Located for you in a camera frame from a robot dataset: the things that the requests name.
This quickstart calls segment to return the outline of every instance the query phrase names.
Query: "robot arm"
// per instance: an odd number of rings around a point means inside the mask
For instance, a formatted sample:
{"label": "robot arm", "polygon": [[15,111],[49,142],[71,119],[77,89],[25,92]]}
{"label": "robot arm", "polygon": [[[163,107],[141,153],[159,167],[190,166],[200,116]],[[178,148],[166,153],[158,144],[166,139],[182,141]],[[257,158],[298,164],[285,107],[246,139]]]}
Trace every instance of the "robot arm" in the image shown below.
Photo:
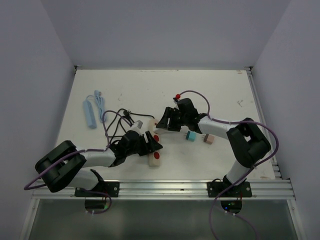
{"label": "robot arm", "polygon": [[189,98],[174,100],[176,108],[166,107],[154,132],[160,133],[163,129],[179,132],[182,126],[187,126],[196,133],[212,134],[229,140],[236,161],[223,178],[226,186],[236,182],[270,151],[271,145],[257,125],[246,123],[231,125],[212,121],[206,113],[199,114]]}
{"label": "robot arm", "polygon": [[35,170],[52,193],[65,187],[101,192],[104,188],[102,177],[95,170],[83,168],[116,167],[131,155],[144,156],[163,148],[149,131],[145,135],[141,134],[141,126],[142,122],[136,122],[118,142],[111,143],[107,150],[83,149],[69,140],[64,141],[39,160]]}

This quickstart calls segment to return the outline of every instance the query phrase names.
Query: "wire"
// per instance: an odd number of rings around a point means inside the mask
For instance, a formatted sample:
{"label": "wire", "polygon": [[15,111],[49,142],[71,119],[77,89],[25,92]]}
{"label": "wire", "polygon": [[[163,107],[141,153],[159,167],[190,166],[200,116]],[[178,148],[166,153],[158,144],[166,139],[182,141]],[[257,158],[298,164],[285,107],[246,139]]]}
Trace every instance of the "wire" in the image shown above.
{"label": "wire", "polygon": [[[119,113],[112,111],[112,110],[107,110],[103,113],[102,117],[105,116],[106,113],[115,113],[117,115],[119,115],[122,119],[124,119]],[[31,190],[31,189],[38,189],[41,187],[46,186],[45,184],[41,184],[41,185],[37,185],[37,186],[31,186],[32,184],[34,184],[38,179],[41,179],[47,172],[49,172],[51,169],[53,169],[55,166],[57,166],[58,164],[60,164],[61,162],[67,160],[68,158],[76,155],[76,154],[80,154],[80,153],[84,153],[84,152],[105,152],[106,150],[108,150],[109,146],[110,146],[110,140],[109,140],[109,135],[106,129],[106,125],[104,122],[102,122],[103,124],[103,128],[105,131],[105,136],[106,136],[106,140],[107,140],[107,146],[106,149],[95,149],[95,148],[90,148],[90,149],[82,149],[82,150],[78,150],[78,151],[73,151],[65,156],[63,156],[62,158],[60,158],[58,161],[54,162],[52,165],[50,165],[48,168],[46,168],[44,171],[42,171],[36,178],[34,178],[31,182],[29,182],[27,185],[24,186],[24,190]]]}
{"label": "wire", "polygon": [[222,181],[220,178],[216,178],[216,179],[213,179],[211,182],[214,183],[217,180],[219,180],[220,182]]}
{"label": "wire", "polygon": [[101,92],[98,90],[94,91],[94,101],[96,106],[99,109],[100,122],[103,123],[107,120],[107,118],[103,116],[105,112],[105,99],[101,96]]}
{"label": "wire", "polygon": [[132,124],[134,124],[134,123],[135,123],[135,121],[132,119],[132,117],[131,117],[131,116],[129,116],[128,118],[129,118],[129,121],[131,121],[131,123],[132,123]]}
{"label": "wire", "polygon": [[[119,118],[119,121],[118,121],[118,123],[116,124],[115,130],[114,130],[114,133],[113,133],[113,136],[112,136],[111,139],[110,139],[110,142],[111,142],[111,143],[112,143],[112,140],[116,137],[115,135],[116,135],[116,133],[117,133],[117,131],[118,131],[119,124],[121,124],[121,118]],[[122,129],[124,130],[124,132],[127,133],[127,131],[125,130],[124,126],[122,126],[122,124],[121,124],[121,127],[122,127]]]}
{"label": "wire", "polygon": [[117,111],[117,115],[114,116],[114,119],[112,120],[112,122],[109,124],[109,126],[107,127],[107,131],[109,130],[109,128],[111,127],[111,125],[116,121],[117,117],[118,117],[118,113],[120,113],[120,111],[126,111],[126,109],[124,108],[120,108],[118,111]]}
{"label": "wire", "polygon": [[[80,154],[80,153],[84,153],[84,152],[105,152],[107,149],[109,148],[109,145],[106,147],[106,149],[94,149],[94,148],[91,148],[91,149],[82,149],[82,150],[79,150],[79,151],[74,151],[74,152],[71,152],[65,156],[63,156],[62,158],[60,158],[58,161],[56,161],[55,163],[53,163],[51,166],[49,166],[48,168],[46,168],[43,172],[41,172],[35,179],[33,179],[31,182],[29,182],[27,185],[24,186],[24,190],[31,190],[31,189],[37,189],[37,188],[41,188],[41,187],[44,187],[46,186],[46,184],[41,184],[41,185],[37,185],[37,186],[31,186],[32,184],[34,184],[38,179],[42,178],[48,171],[50,171],[52,168],[54,168],[56,165],[60,164],[62,161],[65,161],[67,160],[69,157],[72,157],[73,155],[76,155],[76,154]],[[112,200],[111,200],[111,197],[107,194],[107,193],[103,193],[103,192],[98,192],[98,191],[90,191],[90,190],[86,190],[84,188],[81,188],[82,191],[84,192],[87,192],[87,193],[92,193],[92,194],[99,194],[99,195],[103,195],[107,198],[109,198],[110,202],[109,202],[109,205],[107,206],[107,208],[105,208],[104,210],[102,211],[97,211],[97,212],[90,212],[91,214],[102,214],[102,213],[105,213],[110,207],[111,207],[111,203],[112,203]]]}
{"label": "wire", "polygon": [[246,222],[252,228],[252,230],[254,231],[255,239],[260,239],[260,235],[258,234],[258,231],[257,231],[256,227],[249,220],[247,220],[245,217],[243,217],[243,216],[241,216],[239,214],[235,214],[234,217],[237,217],[237,218],[241,219],[242,221]]}
{"label": "wire", "polygon": [[242,191],[240,192],[240,194],[238,195],[235,201],[238,201],[239,197],[240,197],[240,201],[242,201],[242,197],[243,197]]}
{"label": "wire", "polygon": [[117,142],[120,142],[120,139],[114,140],[114,141],[111,143],[111,145],[113,145],[113,144],[115,144],[115,143],[117,143]]}
{"label": "wire", "polygon": [[150,118],[155,119],[155,117],[154,117],[154,116],[149,115],[149,114],[140,114],[140,113],[133,113],[133,112],[130,112],[130,114],[132,114],[132,115],[136,115],[136,116],[142,116],[142,117],[150,117]]}
{"label": "wire", "polygon": [[[113,110],[107,110],[107,111],[105,111],[105,112],[103,113],[102,117],[104,117],[104,116],[106,115],[106,113],[114,113],[114,114],[116,114],[117,116],[120,116],[120,119],[123,119],[129,126],[131,126],[131,123],[130,123],[127,119],[125,119],[123,116],[121,116],[121,115],[119,114],[119,111],[120,111],[120,110],[118,110],[118,112],[113,111]],[[105,136],[106,136],[106,140],[107,140],[107,146],[109,146],[109,145],[110,145],[110,141],[109,141],[109,136],[108,136],[108,130],[107,130],[106,124],[105,124],[104,122],[102,122],[102,125],[103,125],[104,133],[105,133]]]}
{"label": "wire", "polygon": [[[210,103],[208,101],[208,99],[202,95],[200,92],[197,92],[197,91],[194,91],[194,90],[186,90],[186,91],[183,91],[180,93],[180,95],[182,94],[185,94],[185,93],[195,93],[195,94],[198,94],[200,95],[205,101],[206,101],[206,104],[208,106],[208,111],[207,111],[207,116],[210,120],[212,121],[215,121],[217,123],[221,123],[221,124],[256,124],[256,125],[259,125],[265,129],[267,129],[271,134],[272,136],[274,137],[274,140],[275,140],[275,149],[274,151],[269,155],[267,156],[265,159],[257,162],[255,165],[253,165],[252,168],[250,168],[250,170],[245,173],[244,175],[242,175],[237,181],[235,181],[233,184],[231,184],[229,187],[227,187],[225,190],[223,190],[222,192],[220,192],[216,197],[215,199],[213,200],[213,203],[212,203],[212,206],[210,208],[210,211],[209,211],[209,225],[210,225],[210,229],[211,229],[211,232],[213,234],[213,236],[216,238],[216,240],[219,240],[214,228],[213,228],[213,225],[212,225],[212,211],[213,211],[213,208],[214,208],[214,205],[215,203],[217,202],[218,198],[220,198],[225,192],[229,191],[231,188],[233,188],[235,185],[237,185],[237,183],[239,183],[240,181],[242,181],[244,178],[246,178],[257,166],[265,163],[266,161],[268,161],[269,159],[271,159],[274,155],[276,155],[278,149],[279,149],[279,139],[276,135],[276,133],[270,129],[269,127],[267,127],[266,125],[260,123],[260,122],[257,122],[257,121],[224,121],[224,120],[220,120],[220,119],[216,119],[216,118],[213,118],[213,117],[210,117]],[[255,232],[255,236],[256,238],[259,237],[258,233],[256,232],[256,229],[253,227],[253,230]]]}
{"label": "wire", "polygon": [[106,211],[108,211],[109,208],[111,207],[112,199],[111,199],[111,197],[110,197],[110,195],[109,195],[108,193],[106,193],[106,192],[99,192],[99,191],[90,191],[90,190],[86,190],[86,189],[84,189],[84,188],[80,188],[80,190],[81,190],[81,191],[84,191],[84,192],[86,192],[86,193],[89,193],[89,194],[102,195],[102,196],[104,196],[105,198],[108,198],[108,199],[109,199],[109,204],[108,204],[108,206],[105,206],[105,207],[104,207],[104,210],[102,210],[102,211],[94,211],[94,210],[88,211],[88,210],[87,210],[88,213],[90,213],[90,214],[103,214],[103,213],[105,213]]}

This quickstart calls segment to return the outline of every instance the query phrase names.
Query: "white wall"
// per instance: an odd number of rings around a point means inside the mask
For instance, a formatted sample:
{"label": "white wall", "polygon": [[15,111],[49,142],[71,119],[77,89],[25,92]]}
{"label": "white wall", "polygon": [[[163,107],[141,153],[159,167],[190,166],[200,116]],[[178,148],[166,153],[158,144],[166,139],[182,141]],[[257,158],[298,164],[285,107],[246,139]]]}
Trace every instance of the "white wall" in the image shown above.
{"label": "white wall", "polygon": [[291,178],[309,239],[319,239],[320,1],[292,0],[253,78],[267,124],[280,140],[281,173]]}
{"label": "white wall", "polygon": [[73,65],[39,0],[0,7],[0,239],[19,238],[36,176],[55,143]]}
{"label": "white wall", "polygon": [[42,0],[86,68],[253,66],[290,0]]}

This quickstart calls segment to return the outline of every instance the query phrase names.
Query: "purple cable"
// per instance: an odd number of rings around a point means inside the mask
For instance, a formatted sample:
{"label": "purple cable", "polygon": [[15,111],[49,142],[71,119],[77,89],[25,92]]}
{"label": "purple cable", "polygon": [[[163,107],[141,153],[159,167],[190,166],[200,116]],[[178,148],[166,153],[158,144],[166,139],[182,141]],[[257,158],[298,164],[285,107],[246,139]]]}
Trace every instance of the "purple cable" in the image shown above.
{"label": "purple cable", "polygon": [[108,205],[107,208],[105,208],[105,209],[102,210],[102,211],[88,211],[88,210],[87,210],[88,213],[90,213],[90,214],[103,214],[103,213],[105,213],[106,211],[108,211],[109,208],[111,207],[112,200],[111,200],[111,197],[110,197],[110,195],[109,195],[108,193],[106,193],[106,192],[99,192],[99,191],[90,191],[90,190],[86,190],[86,189],[84,189],[84,188],[80,188],[80,190],[82,190],[82,191],[84,191],[84,192],[86,192],[86,193],[89,193],[89,194],[102,195],[102,196],[104,196],[104,197],[106,197],[106,198],[109,199],[109,205]]}
{"label": "purple cable", "polygon": [[[112,111],[112,110],[107,110],[103,113],[102,115],[102,119],[104,119],[105,117],[105,114],[106,113],[115,113],[116,115],[119,115],[129,126],[131,125],[124,117],[122,117],[118,112],[116,111]],[[47,169],[45,169],[44,171],[42,171],[36,178],[34,178],[31,182],[29,182],[27,185],[24,186],[24,190],[32,190],[32,189],[38,189],[38,188],[42,188],[42,187],[45,187],[46,184],[40,184],[40,185],[36,185],[36,186],[31,186],[32,184],[34,184],[37,180],[41,179],[47,172],[49,172],[51,169],[53,169],[55,166],[57,166],[58,164],[60,164],[62,161],[65,161],[67,160],[69,157],[72,157],[73,155],[76,155],[76,154],[80,154],[80,153],[84,153],[84,152],[104,152],[106,151],[109,146],[110,146],[110,139],[109,139],[109,135],[108,135],[108,132],[107,132],[107,129],[106,129],[106,125],[105,125],[105,122],[102,122],[103,124],[103,128],[104,128],[104,131],[105,131],[105,136],[106,136],[106,140],[107,140],[107,146],[106,146],[106,149],[95,149],[95,148],[90,148],[90,149],[82,149],[82,150],[79,150],[79,151],[74,151],[74,152],[71,152],[65,156],[63,156],[62,158],[60,158],[58,161],[56,161],[55,163],[53,163],[51,166],[49,166]],[[102,192],[94,192],[94,191],[89,191],[89,190],[86,190],[86,189],[83,189],[82,190],[88,192],[88,193],[93,193],[93,194],[100,194],[100,195],[103,195],[103,196],[106,196],[107,198],[110,199],[110,203],[109,203],[109,206],[104,209],[103,211],[98,211],[96,212],[95,214],[102,214],[104,212],[106,212],[110,206],[111,206],[111,197],[107,194],[107,193],[102,193]]]}
{"label": "purple cable", "polygon": [[[223,209],[221,209],[218,206],[216,206],[215,208],[218,209],[219,211],[225,212]],[[232,212],[229,212],[229,211],[226,211],[226,212],[232,216],[234,215]],[[235,214],[234,217],[237,217],[237,218],[241,219],[242,221],[246,222],[253,229],[253,231],[255,233],[255,239],[260,239],[260,236],[258,235],[258,231],[255,228],[255,226],[253,226],[244,216],[241,216],[239,214]]]}
{"label": "purple cable", "polygon": [[[256,124],[256,125],[259,125],[265,129],[267,129],[271,134],[272,136],[274,137],[274,140],[275,140],[275,149],[274,151],[269,155],[267,156],[265,159],[257,162],[247,173],[245,173],[244,175],[242,175],[237,181],[235,181],[233,184],[231,184],[229,187],[227,187],[225,190],[223,190],[222,192],[220,192],[216,197],[215,199],[213,200],[213,203],[212,203],[212,206],[210,208],[210,211],[209,211],[209,225],[210,225],[210,229],[211,229],[211,232],[213,234],[213,236],[215,237],[216,240],[219,240],[215,230],[214,230],[214,227],[212,225],[212,219],[211,219],[211,216],[212,216],[212,211],[213,211],[213,208],[215,206],[215,203],[217,202],[218,198],[220,198],[225,192],[229,191],[231,188],[233,188],[235,185],[237,185],[237,183],[239,183],[241,180],[243,180],[244,178],[246,178],[254,169],[255,167],[259,166],[260,164],[263,164],[265,163],[266,161],[268,161],[269,159],[271,159],[274,155],[276,155],[278,149],[279,149],[279,139],[276,135],[276,133],[270,129],[269,127],[267,127],[266,125],[260,123],[260,122],[257,122],[257,121],[224,121],[224,120],[220,120],[220,119],[216,119],[216,118],[213,118],[213,117],[210,117],[210,103],[208,101],[208,99],[202,95],[200,92],[197,92],[197,91],[194,91],[194,90],[186,90],[186,91],[183,91],[180,93],[180,95],[182,94],[185,94],[185,93],[194,93],[194,94],[198,94],[200,95],[205,101],[206,101],[206,104],[208,106],[208,112],[207,112],[207,116],[209,119],[211,119],[212,121],[215,121],[217,123],[221,123],[221,124]],[[257,230],[253,227],[253,225],[251,223],[249,223],[247,220],[245,220],[254,230],[254,233],[255,233],[255,237],[256,239],[260,239],[259,235],[258,235],[258,232]]]}

